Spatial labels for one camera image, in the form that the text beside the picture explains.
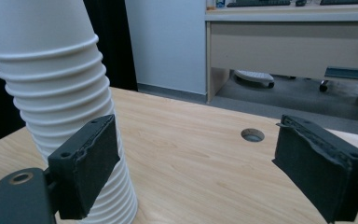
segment office chair base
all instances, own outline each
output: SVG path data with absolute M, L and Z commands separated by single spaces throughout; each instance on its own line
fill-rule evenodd
M 235 76 L 253 82 L 267 82 L 268 88 L 271 89 L 274 87 L 274 77 L 268 73 L 258 73 L 244 70 L 235 70 Z

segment white wall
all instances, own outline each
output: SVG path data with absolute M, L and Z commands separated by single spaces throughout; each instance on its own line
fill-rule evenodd
M 206 94 L 205 1 L 126 0 L 137 81 Z

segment white desk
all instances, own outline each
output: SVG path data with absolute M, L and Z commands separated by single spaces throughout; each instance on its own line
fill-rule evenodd
M 358 68 L 358 5 L 222 8 L 205 20 L 208 101 L 228 69 L 358 82 L 324 77 L 328 66 Z

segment gray floor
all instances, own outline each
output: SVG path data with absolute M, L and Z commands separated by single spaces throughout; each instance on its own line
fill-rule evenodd
M 282 114 L 309 119 L 320 126 L 358 134 L 358 84 L 329 82 L 319 91 L 320 80 L 274 76 L 275 86 L 231 75 L 226 85 L 206 104 L 204 95 L 139 84 L 139 91 L 197 104 L 210 105 L 280 119 Z

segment screw hole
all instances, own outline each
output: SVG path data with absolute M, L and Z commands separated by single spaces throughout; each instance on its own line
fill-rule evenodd
M 357 153 L 351 153 L 351 156 L 354 158 L 358 158 L 358 154 Z
M 63 153 L 61 153 L 61 157 L 62 157 L 62 158 L 69 157 L 70 155 L 71 155 L 71 153 L 69 153 L 69 152 L 63 152 Z
M 21 173 L 21 174 L 13 176 L 9 180 L 9 183 L 11 185 L 19 185 L 19 184 L 25 183 L 28 180 L 32 179 L 32 177 L 34 177 L 33 173 Z

